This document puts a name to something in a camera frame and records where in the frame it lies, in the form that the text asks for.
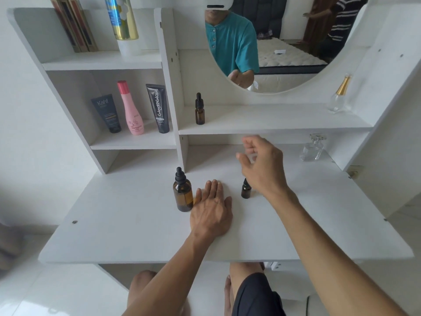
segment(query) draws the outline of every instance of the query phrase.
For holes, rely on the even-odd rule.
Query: man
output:
[[[257,36],[253,24],[228,10],[205,11],[206,36],[219,68],[242,88],[259,72]]]
[[[327,61],[333,60],[345,46],[355,18],[367,0],[339,0],[330,9],[319,13],[304,13],[310,19],[318,19],[328,15],[336,15],[334,25],[328,36],[318,44],[319,58]]]
[[[329,314],[407,316],[301,206],[287,185],[282,152],[259,136],[244,137],[243,143],[247,154],[257,154],[252,164],[245,154],[237,153],[243,175],[275,209]],[[231,197],[224,199],[222,184],[216,180],[207,181],[203,191],[197,190],[190,235],[158,274],[144,271],[133,279],[123,316],[180,314],[210,244],[231,226],[231,206]],[[229,287],[233,306],[227,297]],[[285,315],[279,295],[271,291],[259,263],[232,262],[225,297],[226,316]]]

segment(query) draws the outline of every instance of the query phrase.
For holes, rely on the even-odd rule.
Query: headboard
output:
[[[256,33],[272,30],[279,38],[287,0],[234,0],[231,11],[249,19]]]

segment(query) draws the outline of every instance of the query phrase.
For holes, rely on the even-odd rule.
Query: cable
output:
[[[309,316],[309,301],[310,301],[310,296],[307,297],[306,316]]]

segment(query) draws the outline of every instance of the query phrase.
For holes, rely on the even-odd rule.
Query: mattress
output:
[[[326,64],[323,60],[277,38],[258,40],[257,50],[259,53],[259,66]],[[275,50],[285,50],[285,54],[275,54]]]
[[[273,38],[258,40],[259,66],[290,66],[326,64],[323,60],[312,56],[284,41]],[[275,50],[285,50],[285,54],[275,54]],[[258,88],[250,90],[260,93],[277,93],[295,88],[317,74],[262,74],[255,75]]]

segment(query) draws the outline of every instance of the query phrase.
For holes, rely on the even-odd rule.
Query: teal shirt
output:
[[[256,31],[248,19],[230,12],[217,26],[206,23],[206,36],[213,58],[226,76],[236,69],[259,72]]]

